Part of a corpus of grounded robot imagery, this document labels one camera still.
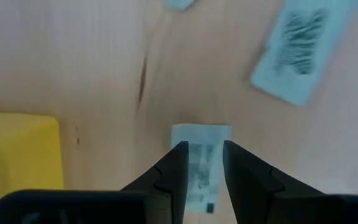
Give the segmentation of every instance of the black object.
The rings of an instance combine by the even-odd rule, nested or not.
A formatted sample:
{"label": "black object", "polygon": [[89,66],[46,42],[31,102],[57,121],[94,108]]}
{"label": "black object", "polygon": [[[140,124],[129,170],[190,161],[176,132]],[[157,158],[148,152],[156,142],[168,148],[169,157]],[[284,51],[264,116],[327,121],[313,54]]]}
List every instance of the black object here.
{"label": "black object", "polygon": [[358,196],[323,194],[234,142],[223,166],[238,223],[358,223]]}
{"label": "black object", "polygon": [[0,199],[0,224],[183,222],[188,143],[119,192],[22,190]]}
{"label": "black object", "polygon": [[[358,223],[358,196],[325,195],[231,141],[223,164],[238,223]],[[119,192],[23,190],[0,199],[0,223],[183,221],[188,143]],[[213,212],[214,205],[207,206]]]}

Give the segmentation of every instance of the barcode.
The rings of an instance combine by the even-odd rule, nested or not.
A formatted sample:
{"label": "barcode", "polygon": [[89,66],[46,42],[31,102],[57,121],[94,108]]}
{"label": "barcode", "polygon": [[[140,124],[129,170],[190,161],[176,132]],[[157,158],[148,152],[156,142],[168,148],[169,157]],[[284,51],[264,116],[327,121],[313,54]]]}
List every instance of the barcode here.
{"label": "barcode", "polygon": [[189,144],[189,162],[200,163],[202,147],[201,144]]}
{"label": "barcode", "polygon": [[203,202],[204,195],[201,194],[189,194],[187,195],[186,202],[194,203],[194,202]]}
{"label": "barcode", "polygon": [[214,152],[213,145],[206,145],[206,162],[210,163]]}
{"label": "barcode", "polygon": [[204,189],[209,186],[209,167],[200,166],[198,168],[197,176],[198,176],[198,188]]}
{"label": "barcode", "polygon": [[189,181],[189,188],[191,188],[193,186],[193,184],[196,181],[197,178],[197,173],[200,169],[200,165],[199,164],[189,164],[189,172],[188,172],[188,181]]}

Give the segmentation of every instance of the light wood surface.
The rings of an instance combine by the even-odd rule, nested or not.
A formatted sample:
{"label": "light wood surface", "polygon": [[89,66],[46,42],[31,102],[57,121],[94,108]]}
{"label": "light wood surface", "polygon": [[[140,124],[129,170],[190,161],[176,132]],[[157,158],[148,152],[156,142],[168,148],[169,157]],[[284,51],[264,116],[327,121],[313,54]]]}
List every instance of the light wood surface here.
{"label": "light wood surface", "polygon": [[[233,139],[323,192],[358,193],[358,10],[303,108],[249,75],[280,0],[0,0],[0,111],[60,123],[69,189],[120,189],[158,161],[175,123]],[[215,215],[234,223],[224,180]]]}

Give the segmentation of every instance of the light blue card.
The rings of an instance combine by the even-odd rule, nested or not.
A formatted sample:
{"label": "light blue card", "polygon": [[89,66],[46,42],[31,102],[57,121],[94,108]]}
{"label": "light blue card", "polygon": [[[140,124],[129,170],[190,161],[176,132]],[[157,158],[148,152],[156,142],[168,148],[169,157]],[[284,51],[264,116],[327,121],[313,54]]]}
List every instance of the light blue card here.
{"label": "light blue card", "polygon": [[319,83],[358,0],[286,0],[251,76],[253,86],[294,105]]}
{"label": "light blue card", "polygon": [[195,0],[165,0],[165,5],[173,10],[184,11],[189,8]]}
{"label": "light blue card", "polygon": [[223,173],[223,142],[231,139],[231,126],[176,124],[171,132],[171,148],[189,142],[186,209],[213,213]]}

